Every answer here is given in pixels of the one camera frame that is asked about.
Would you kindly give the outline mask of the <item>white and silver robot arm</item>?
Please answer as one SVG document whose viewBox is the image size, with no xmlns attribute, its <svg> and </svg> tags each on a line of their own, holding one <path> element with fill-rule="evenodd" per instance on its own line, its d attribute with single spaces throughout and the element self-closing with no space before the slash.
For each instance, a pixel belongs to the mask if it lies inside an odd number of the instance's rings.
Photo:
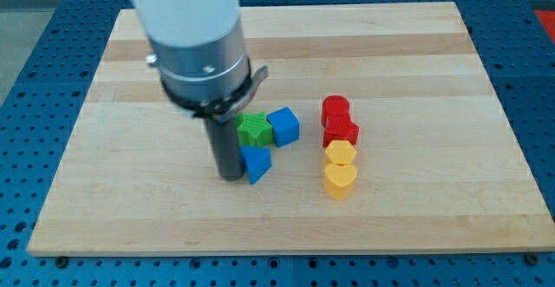
<svg viewBox="0 0 555 287">
<path fill-rule="evenodd" d="M 268 76 L 251 70 L 239 0 L 132 0 L 172 102 L 194 117 L 225 123 Z"/>
</svg>

